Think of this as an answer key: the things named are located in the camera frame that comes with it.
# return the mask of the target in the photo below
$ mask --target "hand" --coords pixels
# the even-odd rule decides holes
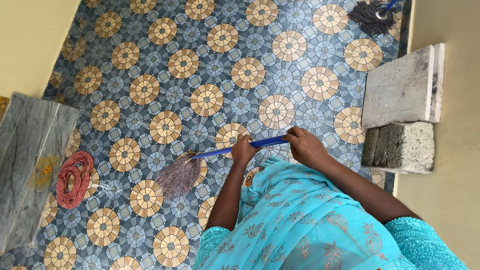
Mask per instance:
[[[289,141],[293,158],[309,168],[316,170],[318,164],[332,159],[322,142],[304,128],[294,126],[282,139]]]
[[[238,134],[237,142],[232,148],[232,158],[233,162],[238,162],[240,164],[247,166],[248,162],[253,158],[253,156],[262,149],[253,148],[248,141],[252,140],[252,136]]]

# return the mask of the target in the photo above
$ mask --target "mop head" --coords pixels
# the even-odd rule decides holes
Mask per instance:
[[[387,11],[385,14],[387,18],[385,20],[377,18],[375,13],[381,11],[377,9],[377,7],[382,4],[383,2],[380,0],[373,0],[370,4],[367,4],[365,1],[358,1],[358,4],[348,14],[348,17],[357,22],[360,30],[371,37],[379,34],[386,35],[395,21],[393,20],[393,13],[391,11]]]
[[[191,160],[195,153],[186,153],[172,164],[164,167],[156,182],[162,188],[165,198],[189,193],[200,175],[201,158]]]

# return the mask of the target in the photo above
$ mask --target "beige wall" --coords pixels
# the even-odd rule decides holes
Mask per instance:
[[[416,0],[411,51],[445,43],[442,117],[430,175],[399,175],[396,196],[470,269],[480,269],[480,1]]]
[[[2,1],[0,96],[41,97],[80,0]]]

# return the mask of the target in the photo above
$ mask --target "person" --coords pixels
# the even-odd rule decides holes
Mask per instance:
[[[239,135],[232,149],[194,270],[467,269],[418,215],[337,162],[305,129],[283,137],[300,164],[270,157],[242,187],[260,150],[251,139]]]

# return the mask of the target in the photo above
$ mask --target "red rope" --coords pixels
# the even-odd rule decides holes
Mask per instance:
[[[62,165],[57,181],[57,201],[63,207],[72,209],[84,199],[90,182],[90,172],[93,169],[93,158],[85,151],[73,153]],[[67,192],[68,180],[73,175],[73,187]]]

